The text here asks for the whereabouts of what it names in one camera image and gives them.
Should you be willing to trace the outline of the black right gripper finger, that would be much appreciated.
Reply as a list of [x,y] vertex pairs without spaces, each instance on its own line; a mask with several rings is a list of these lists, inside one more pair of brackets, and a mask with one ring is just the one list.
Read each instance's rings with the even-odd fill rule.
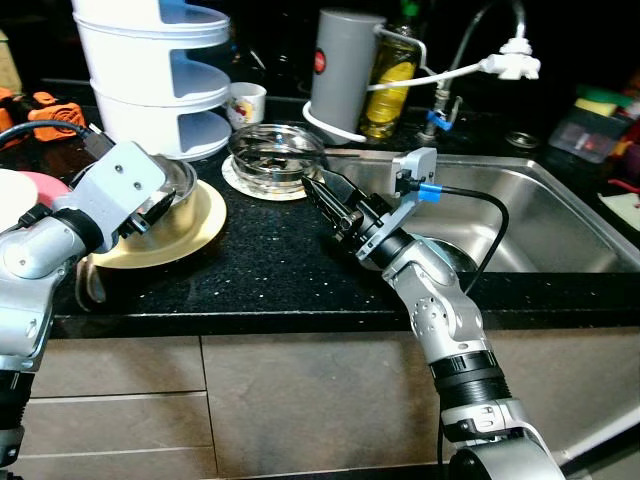
[[319,170],[317,180],[323,182],[347,206],[349,212],[371,212],[371,207],[367,204],[369,198],[344,175],[332,170]]
[[332,224],[335,241],[344,241],[351,229],[351,216],[347,206],[320,180],[303,180],[303,189],[321,215]]

